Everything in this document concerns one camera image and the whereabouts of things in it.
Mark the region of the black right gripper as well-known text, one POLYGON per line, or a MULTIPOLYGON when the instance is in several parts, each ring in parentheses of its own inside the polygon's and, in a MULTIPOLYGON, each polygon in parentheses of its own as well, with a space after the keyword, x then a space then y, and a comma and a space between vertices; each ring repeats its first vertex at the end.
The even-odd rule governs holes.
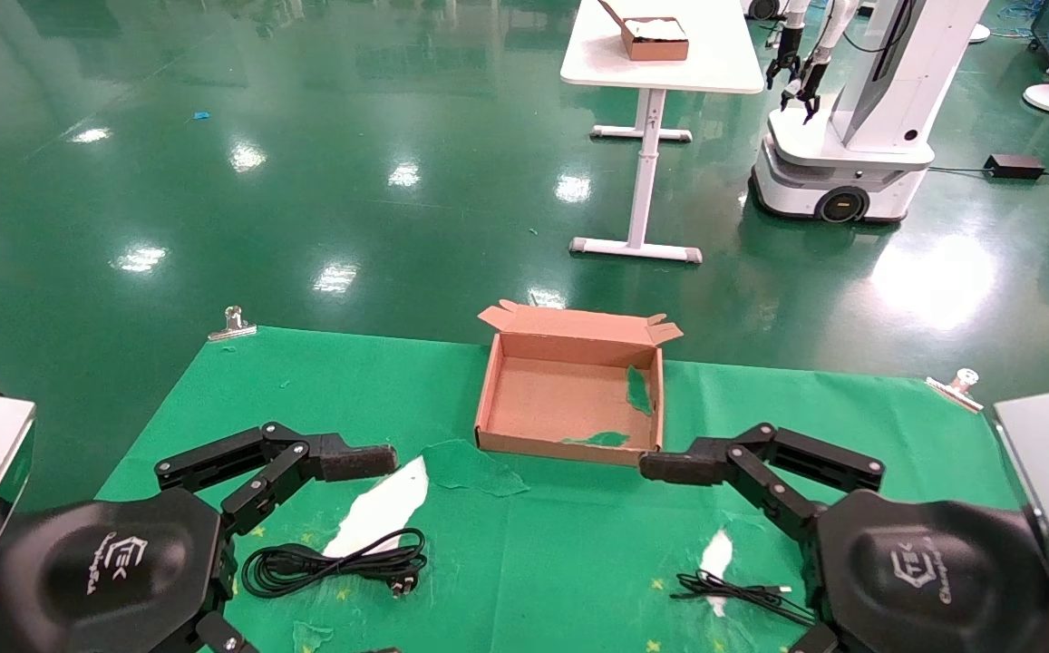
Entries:
POLYGON ((853 492, 817 520, 817 611, 791 653, 1049 652, 1049 566, 1016 510, 853 492))

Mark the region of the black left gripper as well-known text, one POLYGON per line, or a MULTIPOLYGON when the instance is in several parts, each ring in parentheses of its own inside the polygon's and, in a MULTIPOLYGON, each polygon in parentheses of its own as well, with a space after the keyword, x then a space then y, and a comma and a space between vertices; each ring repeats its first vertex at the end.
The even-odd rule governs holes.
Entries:
POLYGON ((223 529, 247 536, 308 481, 395 470, 386 443, 270 422, 156 463, 167 492, 14 517, 0 540, 0 652, 258 653, 218 612, 223 529), (245 473, 220 513, 189 493, 245 473))

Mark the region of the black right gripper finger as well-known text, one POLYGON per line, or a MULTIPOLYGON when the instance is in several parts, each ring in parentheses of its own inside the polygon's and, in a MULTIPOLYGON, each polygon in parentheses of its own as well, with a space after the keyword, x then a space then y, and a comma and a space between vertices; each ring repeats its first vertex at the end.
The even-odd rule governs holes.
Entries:
POLYGON ((786 483, 777 470, 796 473, 840 492, 879 491, 884 463, 809 435, 769 423, 733 438, 698 437, 684 452, 644 452, 645 479, 683 486, 732 486, 786 536, 813 538, 822 509, 786 483))

